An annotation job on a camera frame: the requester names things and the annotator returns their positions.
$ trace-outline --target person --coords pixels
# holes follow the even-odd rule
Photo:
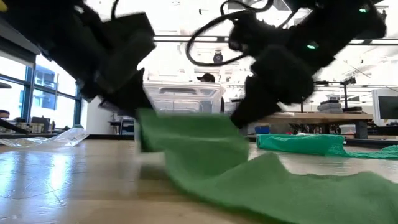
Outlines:
[[[216,78],[214,77],[214,75],[212,75],[210,73],[206,73],[202,77],[197,77],[197,78],[201,82],[206,82],[206,83],[215,83],[216,82]],[[224,113],[224,111],[225,111],[225,102],[224,102],[224,98],[221,97],[221,113]]]

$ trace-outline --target green fabric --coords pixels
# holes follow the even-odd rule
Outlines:
[[[398,159],[398,146],[389,146],[374,152],[347,152],[343,144],[343,136],[327,134],[307,136],[261,134],[257,136],[257,146],[260,149],[322,156]]]
[[[163,151],[177,187],[264,223],[398,223],[398,186],[363,172],[291,174],[273,153],[248,161],[249,145],[225,116],[140,112],[141,141]]]

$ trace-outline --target green light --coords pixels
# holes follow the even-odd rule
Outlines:
[[[308,47],[309,49],[312,49],[312,50],[315,50],[315,49],[317,48],[316,46],[310,45],[310,44],[308,44],[307,47]]]

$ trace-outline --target desk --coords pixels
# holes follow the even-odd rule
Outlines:
[[[367,139],[367,122],[372,120],[373,115],[371,114],[276,113],[258,121],[256,124],[320,124],[324,125],[326,130],[330,124],[355,124],[355,138]]]
[[[264,153],[251,146],[251,158]],[[87,140],[53,149],[0,146],[0,223],[257,223],[181,194],[168,181],[158,154],[143,158],[153,169],[143,167],[138,177],[133,152],[134,141]],[[398,161],[278,155],[296,174],[371,170],[398,182]]]

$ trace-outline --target plastic bag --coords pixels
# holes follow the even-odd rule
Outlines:
[[[87,138],[88,132],[83,128],[72,128],[52,138],[34,137],[20,139],[0,139],[0,143],[9,147],[27,148],[34,146],[70,147],[76,146]]]

